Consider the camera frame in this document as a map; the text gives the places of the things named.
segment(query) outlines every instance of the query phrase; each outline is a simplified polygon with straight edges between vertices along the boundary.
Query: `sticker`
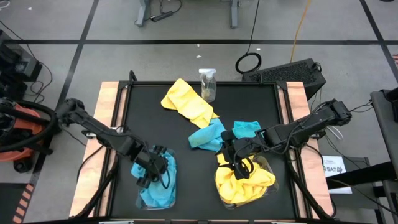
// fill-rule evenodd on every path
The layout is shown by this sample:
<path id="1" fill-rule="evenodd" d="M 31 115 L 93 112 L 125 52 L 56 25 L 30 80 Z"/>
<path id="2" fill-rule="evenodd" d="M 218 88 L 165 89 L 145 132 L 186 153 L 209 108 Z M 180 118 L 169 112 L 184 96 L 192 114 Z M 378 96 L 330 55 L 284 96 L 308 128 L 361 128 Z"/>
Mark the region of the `sticker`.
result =
<path id="1" fill-rule="evenodd" d="M 323 158 L 323 171 L 325 172 L 325 177 L 330 177 L 333 175 L 343 174 L 346 172 L 346 167 L 344 166 L 343 158 L 341 156 L 322 156 Z M 339 189 L 329 190 L 330 194 L 352 194 L 353 191 L 351 187 L 342 187 Z"/>

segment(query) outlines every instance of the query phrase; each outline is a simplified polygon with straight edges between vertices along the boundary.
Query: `gray floor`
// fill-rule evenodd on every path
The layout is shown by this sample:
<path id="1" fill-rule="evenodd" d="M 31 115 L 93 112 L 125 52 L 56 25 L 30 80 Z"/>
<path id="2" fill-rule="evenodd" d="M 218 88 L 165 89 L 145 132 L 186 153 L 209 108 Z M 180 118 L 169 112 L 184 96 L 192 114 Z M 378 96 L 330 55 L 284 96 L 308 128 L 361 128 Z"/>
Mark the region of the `gray floor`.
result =
<path id="1" fill-rule="evenodd" d="M 398 1 L 366 1 L 376 24 L 386 40 L 398 40 Z M 0 20 L 24 39 L 79 40 L 93 0 L 13 0 L 0 11 Z M 292 40 L 305 7 L 305 0 L 261 1 L 254 39 Z M 249 39 L 255 0 L 242 0 L 237 29 L 230 29 L 227 3 L 215 0 L 183 0 L 180 12 L 163 21 L 147 22 L 143 28 L 133 22 L 138 1 L 99 0 L 88 40 L 185 40 Z M 165 11 L 178 4 L 165 1 Z M 159 13 L 154 1 L 152 13 Z M 313 0 L 300 40 L 377 40 L 359 0 Z M 240 44 L 185 45 L 84 45 L 67 97 L 84 101 L 89 113 L 94 112 L 101 82 L 126 80 L 134 70 L 139 80 L 197 80 L 199 68 L 216 68 L 217 80 L 241 79 L 234 64 L 247 49 Z M 44 104 L 56 107 L 64 81 L 70 70 L 77 45 L 31 45 L 36 57 L 48 65 L 53 83 L 44 92 Z M 398 46 L 388 46 L 398 54 Z M 262 68 L 287 63 L 291 45 L 253 45 L 252 51 L 262 56 Z M 366 103 L 371 91 L 394 88 L 397 81 L 379 45 L 298 45 L 294 60 L 313 58 L 320 62 L 327 84 L 322 100 L 343 100 L 348 108 Z M 247 59 L 242 69 L 254 62 Z M 39 80 L 49 82 L 42 70 Z M 80 128 L 70 131 L 84 140 Z M 340 128 L 344 140 L 334 140 L 347 156 L 369 157 L 371 164 L 388 161 L 388 155 L 373 110 L 355 114 L 351 123 Z M 322 154 L 336 155 L 324 141 L 319 141 Z M 54 137 L 54 153 L 47 156 L 37 183 L 26 222 L 67 218 L 75 191 L 76 173 L 84 147 L 67 134 Z M 28 182 L 30 173 L 16 174 L 11 164 L 0 164 L 0 182 Z M 375 223 L 373 213 L 338 207 L 342 220 Z"/>

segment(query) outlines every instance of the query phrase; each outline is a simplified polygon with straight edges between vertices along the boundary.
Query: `yellow cloth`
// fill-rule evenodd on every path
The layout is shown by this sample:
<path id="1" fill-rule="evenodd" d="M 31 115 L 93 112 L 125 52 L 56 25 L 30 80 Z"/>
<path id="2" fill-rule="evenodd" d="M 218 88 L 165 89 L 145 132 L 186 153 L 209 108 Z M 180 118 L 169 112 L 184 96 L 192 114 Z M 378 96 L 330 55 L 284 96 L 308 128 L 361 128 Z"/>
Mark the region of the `yellow cloth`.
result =
<path id="1" fill-rule="evenodd" d="M 226 164 L 224 155 L 217 155 L 220 165 Z M 250 167 L 247 159 L 243 162 Z M 233 171 L 228 167 L 219 167 L 216 171 L 216 186 L 221 199 L 225 203 L 248 203 L 259 199 L 267 187 L 275 183 L 275 176 L 253 162 L 254 170 L 248 179 L 236 180 Z"/>
<path id="2" fill-rule="evenodd" d="M 161 104 L 164 108 L 177 110 L 199 128 L 209 126 L 211 119 L 219 117 L 214 114 L 213 107 L 181 78 L 175 81 Z"/>

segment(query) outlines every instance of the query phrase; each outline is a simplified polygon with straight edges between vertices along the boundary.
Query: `wooden edge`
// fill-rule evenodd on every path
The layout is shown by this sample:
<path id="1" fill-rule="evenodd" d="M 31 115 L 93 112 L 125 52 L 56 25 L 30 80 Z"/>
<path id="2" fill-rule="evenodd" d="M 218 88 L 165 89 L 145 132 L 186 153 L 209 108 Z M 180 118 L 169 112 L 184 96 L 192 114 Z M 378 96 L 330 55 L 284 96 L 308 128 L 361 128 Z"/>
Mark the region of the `wooden edge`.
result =
<path id="1" fill-rule="evenodd" d="M 122 89 L 121 97 L 120 97 L 120 105 L 119 105 L 119 111 L 118 111 L 118 117 L 116 119 L 116 126 L 122 125 L 122 118 L 123 118 L 123 111 L 124 111 L 124 104 L 126 102 L 126 95 L 127 95 L 127 88 Z M 109 157 L 109 164 L 108 164 L 108 171 L 111 170 L 114 157 L 116 153 L 114 150 L 111 151 L 111 155 Z M 111 188 L 112 182 L 109 183 L 109 185 L 106 187 L 104 194 L 102 196 L 102 201 L 101 205 L 99 208 L 99 215 L 100 216 L 105 216 L 106 215 L 106 210 L 108 208 L 108 201 L 109 201 L 109 191 Z"/>
<path id="2" fill-rule="evenodd" d="M 110 126 L 113 109 L 118 92 L 119 82 L 103 82 L 99 91 L 98 100 L 94 112 L 94 118 L 103 124 Z M 96 139 L 89 139 L 85 149 L 85 160 L 101 145 Z M 86 162 L 80 171 L 75 196 L 70 209 L 70 216 L 77 215 L 90 201 L 100 183 L 102 164 L 105 157 L 105 148 Z"/>
<path id="3" fill-rule="evenodd" d="M 287 82 L 287 93 L 289 94 L 290 108 L 292 109 L 294 120 L 310 114 L 310 108 L 308 107 L 307 97 L 305 95 L 304 85 L 302 82 Z M 310 139 L 308 145 L 319 150 L 318 143 L 314 139 Z M 301 160 L 307 189 L 311 192 L 324 211 L 327 214 L 332 215 L 333 206 L 331 204 L 321 158 L 316 152 L 305 147 L 301 152 Z M 317 218 L 317 215 L 313 210 L 312 215 L 314 218 Z"/>
<path id="4" fill-rule="evenodd" d="M 288 112 L 287 112 L 287 108 L 286 108 L 285 95 L 284 95 L 283 89 L 279 88 L 278 94 L 279 94 L 279 102 L 280 102 L 280 108 L 281 108 L 284 124 L 289 124 L 289 117 L 287 115 Z M 295 160 L 295 154 L 294 154 L 293 150 L 291 150 L 289 152 L 289 154 L 290 154 L 290 159 Z M 292 164 L 293 164 L 294 170 L 297 171 L 296 162 L 292 162 Z M 295 186 L 295 191 L 296 191 L 296 196 L 297 196 L 297 204 L 298 204 L 298 211 L 300 212 L 300 217 L 306 218 L 307 213 L 305 212 L 305 204 L 304 204 L 303 194 L 301 193 L 297 184 L 294 184 L 294 186 Z"/>

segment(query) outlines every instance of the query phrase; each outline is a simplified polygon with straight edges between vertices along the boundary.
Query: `yellow cable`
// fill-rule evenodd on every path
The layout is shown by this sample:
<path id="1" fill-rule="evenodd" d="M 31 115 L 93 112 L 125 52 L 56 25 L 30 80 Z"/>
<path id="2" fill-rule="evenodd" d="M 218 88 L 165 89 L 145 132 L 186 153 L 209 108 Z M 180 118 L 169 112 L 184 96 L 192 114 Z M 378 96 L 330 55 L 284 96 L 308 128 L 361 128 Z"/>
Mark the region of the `yellow cable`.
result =
<path id="1" fill-rule="evenodd" d="M 299 35 L 301 26 L 303 25 L 303 21 L 304 21 L 305 15 L 307 14 L 307 11 L 308 11 L 308 8 L 310 7 L 310 4 L 311 4 L 311 0 L 308 0 L 307 5 L 305 6 L 305 10 L 304 10 L 303 16 L 301 17 L 300 24 L 298 25 L 298 28 L 297 28 L 297 31 L 296 31 L 296 36 L 294 37 L 292 55 L 290 56 L 290 62 L 291 62 L 291 63 L 292 63 L 292 61 L 293 61 L 294 50 L 295 50 L 295 48 L 296 48 L 297 36 Z"/>

